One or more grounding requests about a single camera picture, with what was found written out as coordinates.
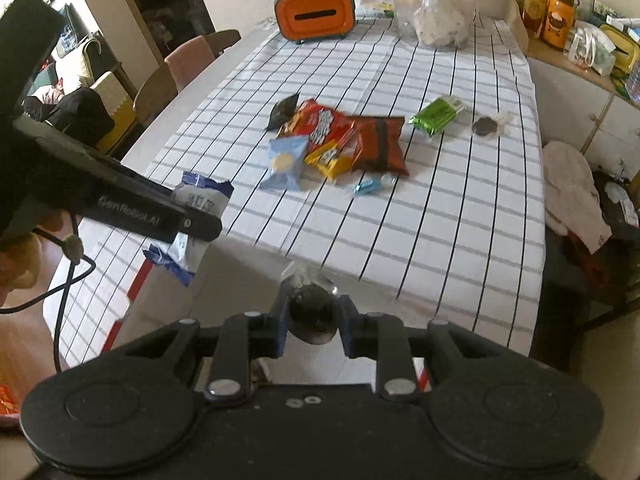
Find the orange jar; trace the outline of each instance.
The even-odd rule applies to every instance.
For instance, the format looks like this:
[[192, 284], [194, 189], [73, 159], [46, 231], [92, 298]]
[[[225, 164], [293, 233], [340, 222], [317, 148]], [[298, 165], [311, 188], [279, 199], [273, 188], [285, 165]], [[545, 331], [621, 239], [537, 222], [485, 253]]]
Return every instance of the orange jar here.
[[564, 49], [569, 30], [574, 26], [575, 6], [579, 0], [549, 0], [542, 40], [554, 48]]

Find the red chip bag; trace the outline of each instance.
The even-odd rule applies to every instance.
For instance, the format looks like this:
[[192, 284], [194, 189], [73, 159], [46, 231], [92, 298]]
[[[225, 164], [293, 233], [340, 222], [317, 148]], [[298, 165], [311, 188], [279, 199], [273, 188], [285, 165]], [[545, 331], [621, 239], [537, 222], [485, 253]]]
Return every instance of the red chip bag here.
[[309, 99], [303, 102], [293, 118], [281, 127], [278, 136], [309, 136], [306, 152], [311, 153], [331, 140], [340, 142], [352, 123], [353, 120], [344, 114], [318, 104], [315, 99]]
[[398, 145], [404, 117], [354, 118], [359, 130], [356, 152], [351, 171], [377, 171], [396, 175], [409, 175], [404, 155]]

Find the wooden chair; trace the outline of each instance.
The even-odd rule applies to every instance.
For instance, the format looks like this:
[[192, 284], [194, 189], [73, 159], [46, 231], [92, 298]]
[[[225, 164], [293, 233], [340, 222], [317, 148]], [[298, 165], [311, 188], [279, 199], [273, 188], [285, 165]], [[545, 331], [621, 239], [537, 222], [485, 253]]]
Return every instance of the wooden chair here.
[[207, 34], [205, 39], [207, 43], [209, 43], [211, 51], [216, 57], [219, 57], [225, 49], [240, 41], [240, 33], [234, 28], [230, 28], [229, 30], [221, 30], [220, 32]]
[[[205, 36], [213, 54], [219, 57], [240, 40], [237, 30], [221, 30]], [[146, 80], [136, 95], [133, 109], [140, 123], [147, 127], [178, 95], [178, 89], [167, 63], [162, 63]]]
[[178, 89], [167, 63], [162, 63], [145, 81], [133, 102], [140, 123], [146, 128], [175, 99]]

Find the sofa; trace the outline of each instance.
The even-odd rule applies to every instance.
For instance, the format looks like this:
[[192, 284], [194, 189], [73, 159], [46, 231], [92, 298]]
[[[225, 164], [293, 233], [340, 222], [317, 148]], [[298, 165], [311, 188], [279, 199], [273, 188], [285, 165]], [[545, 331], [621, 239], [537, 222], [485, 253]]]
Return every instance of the sofa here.
[[95, 145], [100, 152], [111, 153], [138, 125], [133, 110], [136, 89], [100, 32], [89, 34], [65, 57], [42, 70], [27, 95], [42, 86], [55, 86], [61, 79], [65, 94], [80, 86], [94, 89], [114, 120], [114, 129]]

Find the orange snack bag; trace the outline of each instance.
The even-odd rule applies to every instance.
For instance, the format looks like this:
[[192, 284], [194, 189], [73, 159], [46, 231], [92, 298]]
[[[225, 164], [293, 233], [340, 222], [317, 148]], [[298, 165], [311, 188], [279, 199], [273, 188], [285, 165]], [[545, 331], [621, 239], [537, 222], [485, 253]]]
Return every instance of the orange snack bag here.
[[0, 384], [0, 415], [12, 415], [19, 412], [18, 404], [12, 397], [9, 388]]
[[340, 142], [352, 124], [353, 119], [333, 108], [318, 104], [315, 99], [309, 99], [303, 102], [293, 118], [281, 127], [278, 136], [309, 136], [306, 152], [311, 153], [331, 140]]

